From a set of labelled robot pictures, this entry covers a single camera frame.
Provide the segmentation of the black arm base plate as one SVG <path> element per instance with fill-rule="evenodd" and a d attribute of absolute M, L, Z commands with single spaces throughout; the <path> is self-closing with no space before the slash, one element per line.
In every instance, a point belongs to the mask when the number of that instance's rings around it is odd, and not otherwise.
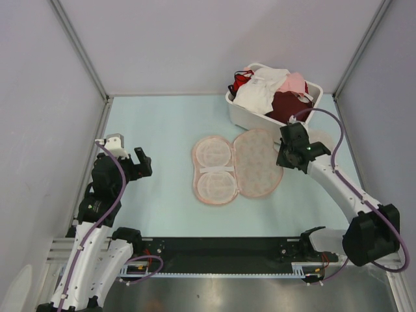
<path fill-rule="evenodd" d="M 130 258 L 159 256 L 161 274 L 288 274 L 293 263 L 338 262 L 333 252 L 317 252 L 300 237 L 143 238 Z"/>

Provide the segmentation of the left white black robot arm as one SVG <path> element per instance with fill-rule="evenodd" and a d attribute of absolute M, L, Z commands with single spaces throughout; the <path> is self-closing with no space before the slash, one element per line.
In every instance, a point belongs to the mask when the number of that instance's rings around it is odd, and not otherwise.
<path fill-rule="evenodd" d="M 131 181 L 152 175 L 151 158 L 142 148 L 134 163 L 125 150 L 105 144 L 97 155 L 75 227 L 73 247 L 61 280 L 48 303 L 37 311 L 102 311 L 108 292 L 127 260 L 144 251 L 141 233 L 113 230 L 121 198 Z"/>

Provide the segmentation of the white bra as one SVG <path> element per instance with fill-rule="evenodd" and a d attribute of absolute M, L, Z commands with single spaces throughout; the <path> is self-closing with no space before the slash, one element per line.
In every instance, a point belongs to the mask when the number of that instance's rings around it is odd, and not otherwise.
<path fill-rule="evenodd" d="M 287 69 L 259 68 L 247 83 L 239 87 L 233 103 L 255 114 L 272 112 L 274 94 L 289 74 Z"/>

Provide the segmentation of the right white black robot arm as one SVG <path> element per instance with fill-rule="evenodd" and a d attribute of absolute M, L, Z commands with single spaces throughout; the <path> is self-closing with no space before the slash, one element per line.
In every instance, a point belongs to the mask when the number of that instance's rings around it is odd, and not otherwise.
<path fill-rule="evenodd" d="M 397 252 L 400 214 L 392 205 L 382 205 L 344 176 L 330 151 L 321 142 L 310 142 L 307 129 L 292 123 L 280 129 L 276 164 L 298 169 L 314 179 L 334 200 L 348 221 L 348 229 L 320 227 L 307 232 L 300 254 L 314 261 L 323 252 L 345 255 L 362 267 Z"/>

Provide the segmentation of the peach floral mesh laundry bag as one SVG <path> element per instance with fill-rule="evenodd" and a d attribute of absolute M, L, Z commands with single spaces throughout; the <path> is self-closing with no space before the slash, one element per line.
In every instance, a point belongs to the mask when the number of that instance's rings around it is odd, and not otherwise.
<path fill-rule="evenodd" d="M 207 136 L 192 149 L 194 194 L 208 205 L 228 204 L 239 194 L 268 196 L 283 178 L 277 158 L 272 134 L 263 129 L 245 131 L 233 142 Z"/>

